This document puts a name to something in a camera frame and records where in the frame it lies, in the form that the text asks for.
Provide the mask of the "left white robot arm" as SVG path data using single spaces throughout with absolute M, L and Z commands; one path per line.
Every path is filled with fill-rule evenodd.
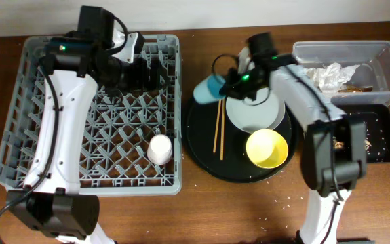
M 164 83 L 110 98 L 90 77 L 39 66 L 46 36 L 26 40 L 0 147 L 0 185 L 11 212 L 63 243 L 110 243 L 100 197 L 175 195 L 181 176 L 180 44 L 147 35 L 123 50 Z

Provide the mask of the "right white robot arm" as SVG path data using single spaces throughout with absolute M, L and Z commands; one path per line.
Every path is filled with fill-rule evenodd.
M 300 169 L 309 201 L 296 242 L 337 243 L 346 200 L 366 174 L 366 124 L 325 98 L 292 54 L 254 54 L 251 61 L 243 73 L 230 68 L 220 91 L 244 99 L 268 88 L 284 100 L 305 133 Z

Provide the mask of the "light blue plastic cup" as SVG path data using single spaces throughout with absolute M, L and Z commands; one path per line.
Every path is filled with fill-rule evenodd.
M 225 95 L 220 90 L 225 84 L 225 79 L 221 75 L 210 75 L 206 77 L 193 90 L 194 100 L 198 104 L 209 104 L 222 100 Z

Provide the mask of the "white paper napkin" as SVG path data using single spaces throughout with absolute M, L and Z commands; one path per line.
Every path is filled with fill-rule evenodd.
M 325 68 L 305 68 L 304 71 L 322 93 L 332 94 L 346 90 L 346 83 L 359 67 L 360 64 L 342 67 L 339 63 L 333 63 Z

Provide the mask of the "pink plastic cup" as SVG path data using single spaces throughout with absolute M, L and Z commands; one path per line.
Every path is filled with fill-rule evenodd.
M 147 149 L 147 157 L 156 165 L 164 165 L 172 158 L 171 140 L 163 134 L 153 136 Z

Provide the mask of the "yellow bowl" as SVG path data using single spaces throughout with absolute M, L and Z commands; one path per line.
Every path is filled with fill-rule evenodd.
M 246 140 L 245 150 L 252 164 L 262 169 L 279 167 L 289 154 L 286 139 L 270 129 L 260 129 L 251 134 Z

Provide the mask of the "golden brown food scraps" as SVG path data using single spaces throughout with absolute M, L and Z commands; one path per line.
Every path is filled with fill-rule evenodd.
M 345 143 L 337 140 L 336 137 L 333 137 L 333 144 L 336 150 L 345 148 Z M 367 139 L 365 139 L 365 149 L 369 151 L 371 147 L 372 147 L 371 143 Z

